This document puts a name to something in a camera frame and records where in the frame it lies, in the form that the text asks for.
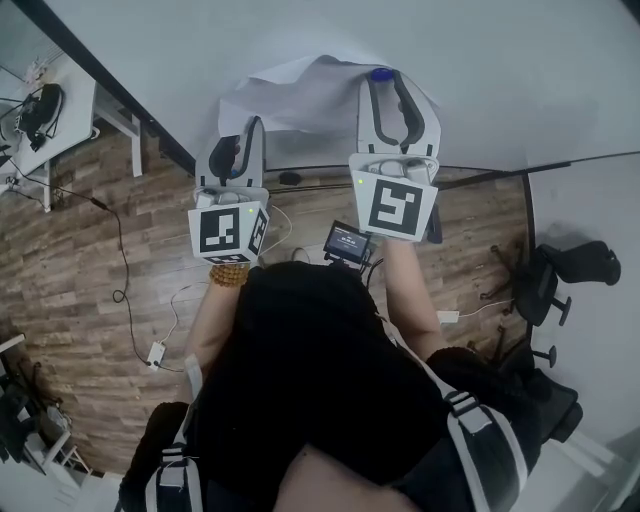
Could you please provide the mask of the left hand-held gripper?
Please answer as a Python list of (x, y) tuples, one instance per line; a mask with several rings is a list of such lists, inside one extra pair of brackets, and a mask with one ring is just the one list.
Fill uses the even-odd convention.
[(196, 159), (195, 208), (188, 212), (196, 258), (212, 265), (254, 264), (269, 224), (269, 192), (260, 187), (265, 170), (265, 132), (259, 116), (240, 135), (215, 134)]

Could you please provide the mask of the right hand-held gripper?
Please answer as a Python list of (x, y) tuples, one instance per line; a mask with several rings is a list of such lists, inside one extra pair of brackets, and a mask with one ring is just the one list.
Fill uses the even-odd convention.
[[(410, 242), (439, 242), (437, 156), (441, 125), (431, 100), (399, 70), (393, 71), (407, 134), (399, 143), (383, 128), (384, 90), (370, 78), (359, 87), (357, 152), (349, 158), (359, 228)], [(401, 155), (404, 153), (426, 155)]]

